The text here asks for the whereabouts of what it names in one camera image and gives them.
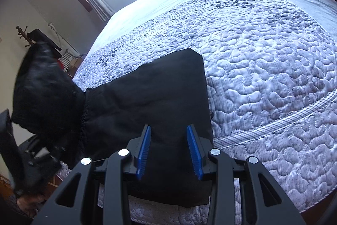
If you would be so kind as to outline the person left hand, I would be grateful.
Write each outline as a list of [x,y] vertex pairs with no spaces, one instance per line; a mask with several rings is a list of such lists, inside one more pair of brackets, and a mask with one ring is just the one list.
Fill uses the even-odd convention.
[[33,218],[41,209],[43,202],[46,200],[45,195],[22,195],[17,199],[17,205],[21,211]]

